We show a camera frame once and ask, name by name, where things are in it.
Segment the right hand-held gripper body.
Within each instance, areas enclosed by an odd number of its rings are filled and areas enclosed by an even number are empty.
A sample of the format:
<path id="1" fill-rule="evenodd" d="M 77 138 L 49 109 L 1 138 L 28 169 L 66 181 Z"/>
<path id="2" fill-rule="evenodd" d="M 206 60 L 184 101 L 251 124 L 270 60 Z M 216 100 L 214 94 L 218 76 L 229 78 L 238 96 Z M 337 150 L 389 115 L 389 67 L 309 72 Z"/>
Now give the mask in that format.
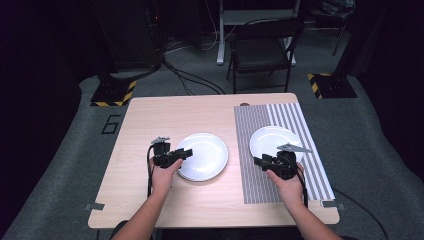
<path id="1" fill-rule="evenodd" d="M 274 173 L 283 180 L 293 178 L 298 172 L 296 152 L 311 153 L 310 149 L 290 143 L 278 146 L 277 149 L 278 152 L 275 156 L 271 156 L 270 163 L 276 165 L 276 171 Z"/>

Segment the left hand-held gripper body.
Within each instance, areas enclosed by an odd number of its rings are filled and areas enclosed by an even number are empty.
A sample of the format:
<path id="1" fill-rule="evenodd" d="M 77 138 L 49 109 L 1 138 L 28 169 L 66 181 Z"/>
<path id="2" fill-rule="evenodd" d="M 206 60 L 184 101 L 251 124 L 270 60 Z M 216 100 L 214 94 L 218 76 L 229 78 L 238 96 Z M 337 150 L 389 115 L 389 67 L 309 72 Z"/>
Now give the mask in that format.
<path id="1" fill-rule="evenodd" d="M 153 163 L 161 168 L 168 168 L 169 157 L 171 155 L 177 155 L 175 152 L 170 150 L 170 143 L 168 143 L 167 137 L 158 137 L 152 141 L 153 146 Z"/>

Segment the white round plate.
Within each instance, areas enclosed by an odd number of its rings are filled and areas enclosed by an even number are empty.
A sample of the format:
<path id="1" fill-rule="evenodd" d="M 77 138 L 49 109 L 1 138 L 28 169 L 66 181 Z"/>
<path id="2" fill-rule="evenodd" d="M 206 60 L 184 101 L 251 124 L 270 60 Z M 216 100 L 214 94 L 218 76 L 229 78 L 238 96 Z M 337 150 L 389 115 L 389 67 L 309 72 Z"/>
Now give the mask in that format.
<path id="1" fill-rule="evenodd" d="M 218 172 L 199 172 L 194 169 L 179 169 L 178 174 L 186 180 L 194 182 L 204 182 L 215 178 Z"/>
<path id="2" fill-rule="evenodd" d="M 177 147 L 193 151 L 193 155 L 182 164 L 183 169 L 194 169 L 199 172 L 216 171 L 219 175 L 228 161 L 226 144 L 219 137 L 209 133 L 192 134 L 183 139 Z"/>
<path id="3" fill-rule="evenodd" d="M 253 157 L 261 158 L 263 154 L 275 157 L 278 147 L 285 144 L 303 146 L 300 138 L 292 131 L 279 126 L 266 126 L 251 135 L 249 149 Z"/>

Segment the person's left hand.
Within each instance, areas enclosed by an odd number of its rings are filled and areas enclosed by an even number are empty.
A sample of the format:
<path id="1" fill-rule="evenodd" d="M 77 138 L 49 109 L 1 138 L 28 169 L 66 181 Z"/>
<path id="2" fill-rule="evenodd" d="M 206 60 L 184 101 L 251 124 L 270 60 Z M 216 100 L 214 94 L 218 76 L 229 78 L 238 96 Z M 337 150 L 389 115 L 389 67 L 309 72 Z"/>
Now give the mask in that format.
<path id="1" fill-rule="evenodd" d="M 171 187 L 175 173 L 181 168 L 183 161 L 177 159 L 171 166 L 167 168 L 161 168 L 151 163 L 151 180 L 152 180 L 152 192 L 153 196 L 167 196 Z"/>

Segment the person's right hand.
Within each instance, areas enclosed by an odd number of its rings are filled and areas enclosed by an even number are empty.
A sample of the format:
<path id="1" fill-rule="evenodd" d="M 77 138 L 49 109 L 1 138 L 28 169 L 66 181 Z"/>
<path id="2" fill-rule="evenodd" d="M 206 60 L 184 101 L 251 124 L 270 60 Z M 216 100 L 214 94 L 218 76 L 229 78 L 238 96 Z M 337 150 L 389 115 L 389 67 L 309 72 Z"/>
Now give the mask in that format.
<path id="1" fill-rule="evenodd" d="M 298 175 L 291 179 L 283 180 L 273 171 L 267 170 L 266 176 L 276 185 L 280 200 L 287 210 L 298 210 L 304 207 L 303 200 L 303 166 L 298 163 Z"/>

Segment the grey white striped mat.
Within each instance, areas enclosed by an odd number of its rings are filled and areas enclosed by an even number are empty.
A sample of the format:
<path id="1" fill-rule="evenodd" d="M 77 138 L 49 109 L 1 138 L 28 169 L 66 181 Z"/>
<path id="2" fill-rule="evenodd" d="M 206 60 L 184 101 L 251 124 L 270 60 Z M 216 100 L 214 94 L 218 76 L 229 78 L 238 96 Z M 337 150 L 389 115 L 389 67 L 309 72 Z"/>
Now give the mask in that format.
<path id="1" fill-rule="evenodd" d="M 311 153 L 298 152 L 296 161 L 304 168 L 306 189 L 310 200 L 333 200 L 335 195 L 327 178 L 315 142 L 310 134 L 301 107 L 297 103 L 236 106 L 234 108 L 243 197 L 246 204 L 276 203 L 276 186 L 262 169 L 254 164 L 249 149 L 251 135 L 266 126 L 279 126 L 296 134 L 302 147 Z"/>

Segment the grey tape piece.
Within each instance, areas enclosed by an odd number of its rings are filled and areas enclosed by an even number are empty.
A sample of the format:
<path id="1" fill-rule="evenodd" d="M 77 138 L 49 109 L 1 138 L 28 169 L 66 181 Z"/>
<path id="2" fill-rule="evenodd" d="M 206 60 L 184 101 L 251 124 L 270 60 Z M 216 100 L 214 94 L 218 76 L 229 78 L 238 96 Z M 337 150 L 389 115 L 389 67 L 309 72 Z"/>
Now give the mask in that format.
<path id="1" fill-rule="evenodd" d="M 346 207 L 343 203 L 339 203 L 336 200 L 322 200 L 321 206 L 324 208 L 336 208 L 339 211 L 346 210 Z"/>
<path id="2" fill-rule="evenodd" d="M 86 211 L 92 211 L 92 210 L 99 210 L 102 211 L 104 208 L 105 204 L 101 204 L 101 203 L 88 203 L 85 205 L 84 210 Z"/>

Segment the black yellow-striped stand base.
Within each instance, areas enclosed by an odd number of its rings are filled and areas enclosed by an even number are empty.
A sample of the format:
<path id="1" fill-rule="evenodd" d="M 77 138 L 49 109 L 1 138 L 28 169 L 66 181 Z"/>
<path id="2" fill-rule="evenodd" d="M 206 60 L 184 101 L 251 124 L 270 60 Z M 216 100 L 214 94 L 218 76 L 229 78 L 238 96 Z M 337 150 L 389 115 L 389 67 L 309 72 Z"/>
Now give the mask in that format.
<path id="1" fill-rule="evenodd" d="M 318 99 L 356 98 L 357 94 L 346 78 L 328 73 L 307 75 L 312 91 Z"/>
<path id="2" fill-rule="evenodd" d="M 135 89 L 136 81 L 100 83 L 91 98 L 91 106 L 126 105 Z"/>

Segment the black folding chair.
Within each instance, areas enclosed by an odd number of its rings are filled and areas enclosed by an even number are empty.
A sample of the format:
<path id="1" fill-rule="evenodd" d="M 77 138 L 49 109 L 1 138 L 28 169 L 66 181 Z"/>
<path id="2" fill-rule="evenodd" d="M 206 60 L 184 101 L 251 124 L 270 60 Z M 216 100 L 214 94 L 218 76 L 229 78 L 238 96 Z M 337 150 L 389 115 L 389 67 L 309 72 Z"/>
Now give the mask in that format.
<path id="1" fill-rule="evenodd" d="M 237 93 L 237 75 L 285 71 L 282 84 L 288 90 L 292 60 L 304 23 L 296 17 L 253 20 L 241 25 L 231 41 L 226 79 L 232 78 L 232 93 Z"/>

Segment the black equipment cabinet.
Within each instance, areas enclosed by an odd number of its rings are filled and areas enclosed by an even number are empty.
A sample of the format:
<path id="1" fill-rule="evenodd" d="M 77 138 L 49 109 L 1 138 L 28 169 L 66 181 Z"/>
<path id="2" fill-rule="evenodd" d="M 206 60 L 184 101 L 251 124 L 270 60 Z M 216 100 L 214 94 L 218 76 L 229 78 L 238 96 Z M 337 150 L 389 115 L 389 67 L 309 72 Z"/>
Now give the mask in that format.
<path id="1" fill-rule="evenodd" d="M 96 11 L 117 69 L 161 64 L 156 0 L 96 0 Z"/>

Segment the white desk frame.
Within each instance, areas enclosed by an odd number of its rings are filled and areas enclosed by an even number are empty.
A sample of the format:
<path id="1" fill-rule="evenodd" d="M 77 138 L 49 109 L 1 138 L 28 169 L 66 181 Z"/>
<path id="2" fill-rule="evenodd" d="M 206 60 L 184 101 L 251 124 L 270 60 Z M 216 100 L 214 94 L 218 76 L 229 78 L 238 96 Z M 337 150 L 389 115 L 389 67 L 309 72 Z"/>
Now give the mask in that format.
<path id="1" fill-rule="evenodd" d="M 222 66 L 224 64 L 225 55 L 225 26 L 243 25 L 253 20 L 265 18 L 289 18 L 298 14 L 301 0 L 295 0 L 291 9 L 278 10 L 225 10 L 224 0 L 219 0 L 219 42 L 216 64 Z"/>

